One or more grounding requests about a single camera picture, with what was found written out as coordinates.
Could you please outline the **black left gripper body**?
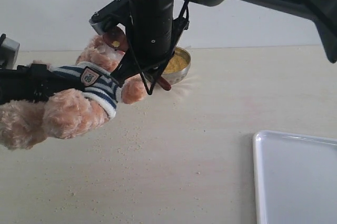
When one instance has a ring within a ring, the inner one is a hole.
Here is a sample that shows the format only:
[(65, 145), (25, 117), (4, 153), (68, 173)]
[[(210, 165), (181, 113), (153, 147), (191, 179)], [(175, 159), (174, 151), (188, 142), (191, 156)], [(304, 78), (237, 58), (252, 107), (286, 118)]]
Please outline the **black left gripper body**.
[(47, 101), (46, 84), (50, 71), (45, 64), (19, 65), (1, 69), (1, 104), (12, 100)]

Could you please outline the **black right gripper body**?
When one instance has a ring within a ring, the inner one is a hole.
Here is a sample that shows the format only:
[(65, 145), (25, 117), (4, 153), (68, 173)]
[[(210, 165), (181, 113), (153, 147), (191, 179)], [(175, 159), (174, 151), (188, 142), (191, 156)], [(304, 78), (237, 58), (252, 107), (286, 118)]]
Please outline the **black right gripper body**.
[(129, 0), (131, 48), (143, 69), (156, 67), (173, 55), (180, 38), (180, 23), (174, 23), (174, 0)]

